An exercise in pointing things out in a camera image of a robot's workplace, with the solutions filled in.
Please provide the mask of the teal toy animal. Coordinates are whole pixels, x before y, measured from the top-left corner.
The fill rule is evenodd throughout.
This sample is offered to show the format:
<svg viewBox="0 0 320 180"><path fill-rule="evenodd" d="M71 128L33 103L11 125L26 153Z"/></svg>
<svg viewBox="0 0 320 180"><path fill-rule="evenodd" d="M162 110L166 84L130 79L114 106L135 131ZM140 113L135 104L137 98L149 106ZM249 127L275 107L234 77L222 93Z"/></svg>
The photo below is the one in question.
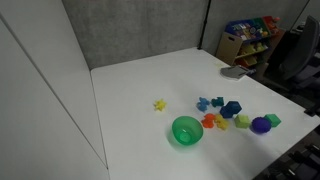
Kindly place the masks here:
<svg viewBox="0 0 320 180"><path fill-rule="evenodd" d="M224 105L224 99L222 97L213 98L211 100L211 105L213 107L223 106Z"/></svg>

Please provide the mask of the black office chair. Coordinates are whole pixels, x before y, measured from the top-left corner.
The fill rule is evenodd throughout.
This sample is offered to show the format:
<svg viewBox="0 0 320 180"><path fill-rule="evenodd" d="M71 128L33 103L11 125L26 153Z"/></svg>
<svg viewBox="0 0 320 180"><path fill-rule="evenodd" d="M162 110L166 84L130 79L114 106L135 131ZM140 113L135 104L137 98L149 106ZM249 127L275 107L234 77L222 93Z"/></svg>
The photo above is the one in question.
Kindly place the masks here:
<svg viewBox="0 0 320 180"><path fill-rule="evenodd" d="M266 84L291 93L307 91L319 95L319 21L308 16L297 43L277 69L267 74Z"/></svg>

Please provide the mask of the toy storage shelf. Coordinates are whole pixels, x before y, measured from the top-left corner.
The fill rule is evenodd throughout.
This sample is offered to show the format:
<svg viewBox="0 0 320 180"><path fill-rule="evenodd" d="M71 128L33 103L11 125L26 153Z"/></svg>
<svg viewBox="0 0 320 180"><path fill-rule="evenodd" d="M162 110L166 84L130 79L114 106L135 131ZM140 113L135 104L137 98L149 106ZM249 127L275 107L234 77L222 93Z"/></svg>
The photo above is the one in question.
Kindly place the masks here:
<svg viewBox="0 0 320 180"><path fill-rule="evenodd" d="M279 17L263 16L227 23L216 57L228 65L257 68L268 62L285 31Z"/></svg>

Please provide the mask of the dark blue polyhedron block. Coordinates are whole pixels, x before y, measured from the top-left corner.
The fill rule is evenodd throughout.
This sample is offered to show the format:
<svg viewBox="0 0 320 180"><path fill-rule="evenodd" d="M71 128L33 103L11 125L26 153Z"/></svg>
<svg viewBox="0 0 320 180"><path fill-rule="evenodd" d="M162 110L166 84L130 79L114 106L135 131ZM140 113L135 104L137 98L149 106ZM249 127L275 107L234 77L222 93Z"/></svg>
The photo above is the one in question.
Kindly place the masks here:
<svg viewBox="0 0 320 180"><path fill-rule="evenodd" d="M238 114L241 110L242 107L238 101L229 101L220 109L220 114L224 118L232 118L234 114Z"/></svg>

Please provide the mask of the lime green cube block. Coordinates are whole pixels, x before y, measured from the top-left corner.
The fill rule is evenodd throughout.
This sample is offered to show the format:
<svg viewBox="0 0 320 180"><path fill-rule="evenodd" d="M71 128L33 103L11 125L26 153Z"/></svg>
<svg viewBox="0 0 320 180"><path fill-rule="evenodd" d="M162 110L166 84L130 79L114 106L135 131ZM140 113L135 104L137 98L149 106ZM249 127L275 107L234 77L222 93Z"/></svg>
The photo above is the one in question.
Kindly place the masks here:
<svg viewBox="0 0 320 180"><path fill-rule="evenodd" d="M237 128L248 128L251 125L251 121L249 120L249 117L247 115L237 115L234 119L235 125Z"/></svg>

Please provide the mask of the yellow toy animal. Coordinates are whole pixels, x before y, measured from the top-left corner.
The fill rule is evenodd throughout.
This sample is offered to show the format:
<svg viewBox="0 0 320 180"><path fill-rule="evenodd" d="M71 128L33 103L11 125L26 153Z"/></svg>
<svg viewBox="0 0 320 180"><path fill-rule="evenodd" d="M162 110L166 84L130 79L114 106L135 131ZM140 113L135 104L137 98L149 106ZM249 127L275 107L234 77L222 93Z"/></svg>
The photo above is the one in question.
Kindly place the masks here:
<svg viewBox="0 0 320 180"><path fill-rule="evenodd" d="M155 111L163 111L166 108L167 103L163 99L156 100L154 102Z"/></svg>
<svg viewBox="0 0 320 180"><path fill-rule="evenodd" d="M217 127L222 130L226 130L229 126L229 122L226 119L224 119L221 114L215 115L214 122L216 123Z"/></svg>

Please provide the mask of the black vertical pole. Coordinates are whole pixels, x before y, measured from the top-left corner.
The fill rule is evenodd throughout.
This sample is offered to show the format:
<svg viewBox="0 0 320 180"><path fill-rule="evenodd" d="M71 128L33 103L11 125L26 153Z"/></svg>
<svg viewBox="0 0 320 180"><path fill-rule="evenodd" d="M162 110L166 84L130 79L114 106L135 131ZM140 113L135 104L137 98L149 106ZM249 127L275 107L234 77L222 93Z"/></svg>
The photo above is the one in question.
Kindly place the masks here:
<svg viewBox="0 0 320 180"><path fill-rule="evenodd" d="M210 8L211 8L211 3L212 3L212 0L208 0L208 4L206 7L206 13L205 13L205 16L203 19L203 25L202 25L202 29L201 29L200 38L199 38L199 43L197 45L198 50L202 49L203 38L204 38L205 30L206 30L206 25L207 25L208 16L209 16Z"/></svg>

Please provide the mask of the yellow toy animal left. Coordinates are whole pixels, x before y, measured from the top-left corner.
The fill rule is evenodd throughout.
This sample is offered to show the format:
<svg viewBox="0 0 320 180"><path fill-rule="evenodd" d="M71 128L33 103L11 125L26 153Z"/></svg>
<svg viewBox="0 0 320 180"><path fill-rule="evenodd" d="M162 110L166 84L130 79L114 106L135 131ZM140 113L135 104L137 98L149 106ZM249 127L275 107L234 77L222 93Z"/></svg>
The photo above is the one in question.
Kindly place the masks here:
<svg viewBox="0 0 320 180"><path fill-rule="evenodd" d="M163 111L166 108L167 103L163 99L156 100L154 102L155 111Z"/></svg>

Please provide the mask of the yellow toy animal right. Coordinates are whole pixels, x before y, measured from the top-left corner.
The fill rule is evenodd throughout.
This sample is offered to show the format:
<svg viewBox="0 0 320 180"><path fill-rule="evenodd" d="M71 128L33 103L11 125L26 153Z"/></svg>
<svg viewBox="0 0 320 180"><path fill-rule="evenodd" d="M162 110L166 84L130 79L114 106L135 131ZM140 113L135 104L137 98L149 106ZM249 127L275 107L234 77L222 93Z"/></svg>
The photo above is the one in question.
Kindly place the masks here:
<svg viewBox="0 0 320 180"><path fill-rule="evenodd" d="M221 114L215 115L214 122L216 123L217 127L222 130L226 130L229 126L229 122L226 119L224 119Z"/></svg>

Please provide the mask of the green plastic bowl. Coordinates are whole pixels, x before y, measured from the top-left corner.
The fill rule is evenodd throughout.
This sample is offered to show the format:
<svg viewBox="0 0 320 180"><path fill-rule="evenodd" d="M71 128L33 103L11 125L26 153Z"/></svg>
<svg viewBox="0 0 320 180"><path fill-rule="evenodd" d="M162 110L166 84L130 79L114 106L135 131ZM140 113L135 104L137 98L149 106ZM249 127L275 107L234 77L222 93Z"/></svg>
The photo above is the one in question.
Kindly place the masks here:
<svg viewBox="0 0 320 180"><path fill-rule="evenodd" d="M196 144L203 136L201 123L191 116L176 118L171 126L174 138L184 146Z"/></svg>

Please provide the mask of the blue toy animal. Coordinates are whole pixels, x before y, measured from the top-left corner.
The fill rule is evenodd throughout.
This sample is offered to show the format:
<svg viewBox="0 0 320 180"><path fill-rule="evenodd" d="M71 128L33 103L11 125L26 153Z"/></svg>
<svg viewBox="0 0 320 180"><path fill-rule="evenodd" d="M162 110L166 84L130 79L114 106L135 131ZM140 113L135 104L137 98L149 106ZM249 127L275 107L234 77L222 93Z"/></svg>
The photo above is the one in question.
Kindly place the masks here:
<svg viewBox="0 0 320 180"><path fill-rule="evenodd" d="M200 97L199 101L196 104L196 107L199 111L205 112L208 109L209 105L210 105L210 101L208 99Z"/></svg>

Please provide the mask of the grey flat object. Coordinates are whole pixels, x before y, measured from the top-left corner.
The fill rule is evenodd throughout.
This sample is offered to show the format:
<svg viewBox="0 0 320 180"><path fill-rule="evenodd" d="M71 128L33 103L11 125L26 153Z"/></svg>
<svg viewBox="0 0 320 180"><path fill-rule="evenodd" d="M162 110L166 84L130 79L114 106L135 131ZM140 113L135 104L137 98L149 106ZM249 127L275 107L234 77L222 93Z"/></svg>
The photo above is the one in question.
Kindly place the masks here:
<svg viewBox="0 0 320 180"><path fill-rule="evenodd" d="M220 74L222 77L232 80L239 80L247 73L248 69L240 65L224 67L220 69Z"/></svg>

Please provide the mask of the orange toy animal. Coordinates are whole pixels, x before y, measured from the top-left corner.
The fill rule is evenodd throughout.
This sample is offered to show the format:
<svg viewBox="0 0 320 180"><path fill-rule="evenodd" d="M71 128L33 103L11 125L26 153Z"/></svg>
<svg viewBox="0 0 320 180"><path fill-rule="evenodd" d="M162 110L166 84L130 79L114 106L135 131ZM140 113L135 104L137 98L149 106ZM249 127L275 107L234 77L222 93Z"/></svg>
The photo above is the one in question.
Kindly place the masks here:
<svg viewBox="0 0 320 180"><path fill-rule="evenodd" d="M212 113L208 113L204 116L204 119L201 121L202 126L204 128L213 128L214 120L216 119L215 115Z"/></svg>

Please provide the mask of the purple spiky ball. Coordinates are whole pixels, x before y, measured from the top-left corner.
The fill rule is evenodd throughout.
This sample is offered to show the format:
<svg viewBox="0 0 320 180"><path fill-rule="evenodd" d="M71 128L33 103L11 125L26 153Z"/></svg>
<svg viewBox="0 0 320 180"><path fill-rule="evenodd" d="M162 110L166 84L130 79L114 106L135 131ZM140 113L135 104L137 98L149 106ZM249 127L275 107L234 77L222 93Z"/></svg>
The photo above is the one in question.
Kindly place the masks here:
<svg viewBox="0 0 320 180"><path fill-rule="evenodd" d="M271 123L263 117L257 117L252 120L251 127L255 133L264 134L271 130Z"/></svg>

